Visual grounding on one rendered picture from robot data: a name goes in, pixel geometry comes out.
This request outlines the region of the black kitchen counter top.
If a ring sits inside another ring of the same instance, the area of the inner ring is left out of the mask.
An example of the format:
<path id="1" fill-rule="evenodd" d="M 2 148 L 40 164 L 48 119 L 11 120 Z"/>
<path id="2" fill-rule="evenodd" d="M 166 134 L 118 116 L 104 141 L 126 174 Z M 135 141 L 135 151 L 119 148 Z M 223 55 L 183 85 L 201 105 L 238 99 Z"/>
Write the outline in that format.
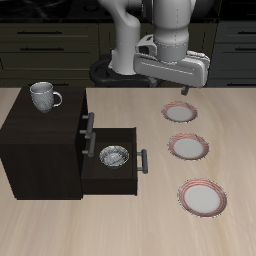
<path id="1" fill-rule="evenodd" d="M 256 21 L 256 0 L 214 0 L 192 23 Z M 0 0 L 0 23 L 113 23 L 98 0 Z"/>

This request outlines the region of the grey patterned mug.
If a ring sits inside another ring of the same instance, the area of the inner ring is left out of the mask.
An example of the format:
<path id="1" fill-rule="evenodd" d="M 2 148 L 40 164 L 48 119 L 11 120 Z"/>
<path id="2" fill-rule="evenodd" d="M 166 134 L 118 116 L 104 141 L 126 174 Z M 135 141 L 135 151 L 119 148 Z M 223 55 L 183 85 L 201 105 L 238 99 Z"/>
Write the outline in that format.
<path id="1" fill-rule="evenodd" d="M 62 95 L 53 89 L 49 82 L 37 82 L 30 87 L 32 102 L 36 109 L 41 113 L 49 113 L 54 107 L 62 104 Z M 59 103 L 54 101 L 54 96 L 60 99 Z"/>

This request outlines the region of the grey patterned bowl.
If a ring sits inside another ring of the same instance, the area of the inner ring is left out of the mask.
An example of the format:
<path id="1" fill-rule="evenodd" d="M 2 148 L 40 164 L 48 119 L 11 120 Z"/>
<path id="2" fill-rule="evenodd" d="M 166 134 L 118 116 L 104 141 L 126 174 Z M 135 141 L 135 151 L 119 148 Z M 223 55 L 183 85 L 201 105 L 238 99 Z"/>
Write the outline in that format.
<path id="1" fill-rule="evenodd" d="M 129 160 L 129 152 L 122 146 L 111 145 L 101 150 L 99 159 L 106 167 L 118 169 Z"/>

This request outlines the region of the dark wooden cabinet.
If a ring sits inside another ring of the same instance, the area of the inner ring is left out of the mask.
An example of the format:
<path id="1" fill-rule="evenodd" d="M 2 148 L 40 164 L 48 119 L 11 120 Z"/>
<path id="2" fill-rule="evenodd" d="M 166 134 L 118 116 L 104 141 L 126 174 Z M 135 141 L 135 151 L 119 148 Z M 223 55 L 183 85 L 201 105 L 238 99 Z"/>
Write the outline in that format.
<path id="1" fill-rule="evenodd" d="M 59 87 L 63 102 L 43 114 L 23 88 L 0 129 L 0 159 L 18 200 L 77 200 L 87 126 L 86 89 Z"/>

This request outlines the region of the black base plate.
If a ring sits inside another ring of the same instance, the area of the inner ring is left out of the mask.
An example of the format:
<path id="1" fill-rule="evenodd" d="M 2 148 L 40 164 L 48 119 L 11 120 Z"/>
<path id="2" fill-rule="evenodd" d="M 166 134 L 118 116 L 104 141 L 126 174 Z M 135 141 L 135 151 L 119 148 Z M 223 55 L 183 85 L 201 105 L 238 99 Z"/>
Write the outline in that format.
<path id="1" fill-rule="evenodd" d="M 149 77 L 145 75 L 121 75 L 108 67 L 112 56 L 103 54 L 99 60 L 90 67 L 89 76 L 99 88 L 152 88 L 150 87 Z M 160 87 L 163 81 L 157 79 L 157 87 Z"/>

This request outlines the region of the medium red rimmed white plate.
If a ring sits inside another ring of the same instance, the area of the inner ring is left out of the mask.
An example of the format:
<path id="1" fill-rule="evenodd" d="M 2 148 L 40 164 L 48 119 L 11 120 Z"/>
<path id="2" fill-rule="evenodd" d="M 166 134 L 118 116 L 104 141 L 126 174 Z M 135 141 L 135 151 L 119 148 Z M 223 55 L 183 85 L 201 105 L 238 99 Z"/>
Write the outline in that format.
<path id="1" fill-rule="evenodd" d="M 199 135 L 180 133 L 168 141 L 170 153 L 182 160 L 197 161 L 204 158 L 210 150 L 209 143 Z"/>

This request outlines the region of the dark wooden drawer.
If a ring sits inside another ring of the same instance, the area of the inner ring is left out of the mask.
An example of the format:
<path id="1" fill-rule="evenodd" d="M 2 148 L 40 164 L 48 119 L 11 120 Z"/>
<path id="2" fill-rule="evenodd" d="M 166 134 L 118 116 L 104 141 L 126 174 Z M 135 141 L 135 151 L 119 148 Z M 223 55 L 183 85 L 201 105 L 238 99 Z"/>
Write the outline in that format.
<path id="1" fill-rule="evenodd" d="M 85 195 L 136 195 L 138 172 L 148 173 L 147 151 L 137 151 L 136 128 L 94 128 L 94 156 L 84 156 L 81 183 Z M 110 169 L 100 161 L 107 146 L 122 146 L 128 161 L 118 169 Z"/>

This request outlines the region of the dark olive kitchen cupboards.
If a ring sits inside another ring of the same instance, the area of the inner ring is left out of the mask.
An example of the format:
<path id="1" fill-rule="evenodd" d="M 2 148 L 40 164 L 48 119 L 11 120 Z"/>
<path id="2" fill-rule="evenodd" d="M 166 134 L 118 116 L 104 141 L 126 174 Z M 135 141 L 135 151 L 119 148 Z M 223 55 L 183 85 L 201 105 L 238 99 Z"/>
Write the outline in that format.
<path id="1" fill-rule="evenodd" d="M 97 23 L 0 24 L 0 87 L 92 87 L 89 71 L 99 57 Z"/>

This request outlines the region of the dark grey kitchen cupboard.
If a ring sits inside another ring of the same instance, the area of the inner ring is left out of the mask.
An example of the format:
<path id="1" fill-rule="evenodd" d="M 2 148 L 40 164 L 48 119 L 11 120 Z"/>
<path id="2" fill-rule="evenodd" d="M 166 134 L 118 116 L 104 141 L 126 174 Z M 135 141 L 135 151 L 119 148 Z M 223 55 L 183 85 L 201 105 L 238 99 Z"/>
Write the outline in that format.
<path id="1" fill-rule="evenodd" d="M 256 88 L 256 21 L 218 24 L 206 86 Z"/>

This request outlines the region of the small red rimmed white plate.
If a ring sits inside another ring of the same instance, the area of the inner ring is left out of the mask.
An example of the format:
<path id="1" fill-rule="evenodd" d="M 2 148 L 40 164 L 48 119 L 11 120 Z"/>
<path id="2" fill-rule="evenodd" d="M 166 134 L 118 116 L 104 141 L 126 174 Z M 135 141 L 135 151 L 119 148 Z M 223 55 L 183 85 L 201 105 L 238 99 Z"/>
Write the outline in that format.
<path id="1" fill-rule="evenodd" d="M 166 104 L 161 109 L 161 113 L 165 119 L 178 123 L 191 122 L 198 116 L 196 107 L 182 101 L 175 101 Z"/>

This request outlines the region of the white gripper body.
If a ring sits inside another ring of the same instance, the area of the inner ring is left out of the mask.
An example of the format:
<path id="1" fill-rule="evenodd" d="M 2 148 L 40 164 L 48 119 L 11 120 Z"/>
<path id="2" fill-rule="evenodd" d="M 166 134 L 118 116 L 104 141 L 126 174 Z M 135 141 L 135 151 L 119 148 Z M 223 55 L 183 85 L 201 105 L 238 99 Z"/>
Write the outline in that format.
<path id="1" fill-rule="evenodd" d="M 165 63 L 155 57 L 136 53 L 133 64 L 138 74 L 202 88 L 207 81 L 210 59 L 204 53 L 188 51 L 182 60 Z"/>

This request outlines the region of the large red rimmed white plate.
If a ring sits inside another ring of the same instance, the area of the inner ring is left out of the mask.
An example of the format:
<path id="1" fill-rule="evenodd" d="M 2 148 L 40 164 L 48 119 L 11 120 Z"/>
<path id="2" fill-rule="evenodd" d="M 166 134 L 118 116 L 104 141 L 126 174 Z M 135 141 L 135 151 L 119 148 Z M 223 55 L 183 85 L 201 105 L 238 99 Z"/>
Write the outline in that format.
<path id="1" fill-rule="evenodd" d="M 208 179 L 191 179 L 182 184 L 177 193 L 182 208 L 200 218 L 219 216 L 227 207 L 225 191 Z"/>

